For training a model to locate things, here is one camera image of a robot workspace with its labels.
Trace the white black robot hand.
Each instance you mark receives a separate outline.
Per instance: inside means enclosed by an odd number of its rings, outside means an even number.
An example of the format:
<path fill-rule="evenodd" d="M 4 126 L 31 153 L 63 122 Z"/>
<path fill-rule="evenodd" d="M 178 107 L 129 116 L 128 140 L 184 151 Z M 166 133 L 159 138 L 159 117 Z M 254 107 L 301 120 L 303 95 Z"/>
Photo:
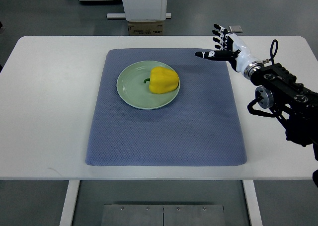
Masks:
<path fill-rule="evenodd" d="M 256 70 L 264 67 L 262 61 L 251 54 L 249 47 L 236 34 L 218 24 L 214 24 L 212 33 L 215 35 L 215 50 L 199 51 L 195 56 L 211 61 L 228 62 L 234 71 L 241 73 L 246 79 L 250 79 Z"/>

